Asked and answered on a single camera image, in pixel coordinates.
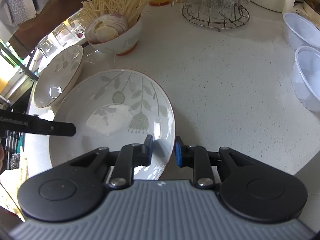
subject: white ceramic plate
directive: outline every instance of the white ceramic plate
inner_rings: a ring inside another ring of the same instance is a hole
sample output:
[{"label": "white ceramic plate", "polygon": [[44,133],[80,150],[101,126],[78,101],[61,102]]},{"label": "white ceramic plate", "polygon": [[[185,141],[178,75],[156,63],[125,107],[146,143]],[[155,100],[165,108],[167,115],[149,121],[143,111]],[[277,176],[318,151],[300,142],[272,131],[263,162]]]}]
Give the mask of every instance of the white ceramic plate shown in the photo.
[{"label": "white ceramic plate", "polygon": [[120,150],[154,137],[149,167],[136,167],[135,179],[158,179],[169,161],[175,137],[171,104],[150,77],[129,69],[97,73],[78,84],[63,100],[54,121],[76,126],[73,137],[50,136],[53,166],[99,147]]},{"label": "white ceramic plate", "polygon": [[70,46],[55,56],[41,72],[33,99],[39,108],[63,100],[75,85],[82,69],[83,48]]}]

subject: logo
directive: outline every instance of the logo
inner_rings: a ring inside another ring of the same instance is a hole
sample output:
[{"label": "logo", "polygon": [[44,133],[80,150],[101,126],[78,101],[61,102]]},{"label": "logo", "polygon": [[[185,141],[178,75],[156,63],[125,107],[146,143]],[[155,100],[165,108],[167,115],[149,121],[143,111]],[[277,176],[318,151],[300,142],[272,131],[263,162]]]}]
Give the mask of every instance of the logo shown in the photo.
[{"label": "logo", "polygon": [[24,121],[17,121],[11,118],[4,118],[2,116],[0,116],[0,121],[1,122],[9,122],[9,123],[14,123],[14,124],[19,124],[19,125],[25,125],[28,126],[29,123],[28,122],[24,122]]}]

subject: countertop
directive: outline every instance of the countertop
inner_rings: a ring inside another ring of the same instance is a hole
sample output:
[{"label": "countertop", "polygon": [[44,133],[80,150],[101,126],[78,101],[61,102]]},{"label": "countertop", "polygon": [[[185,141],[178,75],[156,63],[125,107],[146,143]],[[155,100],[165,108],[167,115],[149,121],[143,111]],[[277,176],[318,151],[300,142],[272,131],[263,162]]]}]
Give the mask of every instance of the countertop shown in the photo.
[{"label": "countertop", "polygon": [[[320,150],[320,119],[294,94],[294,51],[284,40],[282,14],[253,3],[247,8],[245,26],[218,32],[193,25],[170,6],[148,7],[136,49],[113,60],[87,46],[79,81],[110,68],[141,71],[167,93],[176,135],[185,143],[210,151],[229,146],[295,174]],[[31,100],[28,113],[53,120],[56,110]],[[30,176],[51,168],[48,145],[48,136],[26,135]]]}]

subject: flower design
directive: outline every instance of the flower design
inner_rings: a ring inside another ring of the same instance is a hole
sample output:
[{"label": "flower design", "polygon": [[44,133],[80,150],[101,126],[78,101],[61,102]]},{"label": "flower design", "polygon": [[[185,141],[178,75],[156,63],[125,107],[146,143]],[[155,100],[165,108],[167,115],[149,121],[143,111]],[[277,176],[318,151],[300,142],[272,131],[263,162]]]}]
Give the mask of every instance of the flower design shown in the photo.
[{"label": "flower design", "polygon": [[148,128],[149,128],[148,117],[143,112],[140,112],[132,118],[129,124],[128,131],[132,129],[131,132],[133,132],[133,130],[136,130],[136,133],[137,131],[138,133],[140,133],[140,131],[142,130],[142,133],[144,133],[144,131],[147,132]]},{"label": "flower design", "polygon": [[125,101],[125,96],[124,93],[120,92],[120,91],[116,91],[113,93],[112,95],[112,102],[116,105],[121,105],[123,104]]}]

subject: metal bolt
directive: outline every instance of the metal bolt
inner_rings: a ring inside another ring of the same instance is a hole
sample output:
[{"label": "metal bolt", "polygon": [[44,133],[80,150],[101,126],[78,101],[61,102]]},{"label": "metal bolt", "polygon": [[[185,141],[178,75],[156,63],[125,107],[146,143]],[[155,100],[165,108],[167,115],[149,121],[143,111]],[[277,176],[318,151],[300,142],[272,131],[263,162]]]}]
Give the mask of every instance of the metal bolt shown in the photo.
[{"label": "metal bolt", "polygon": [[110,181],[110,184],[115,187],[120,187],[126,184],[127,181],[124,178],[115,178]]},{"label": "metal bolt", "polygon": [[210,186],[213,184],[213,180],[210,178],[201,178],[198,180],[199,186]]}]

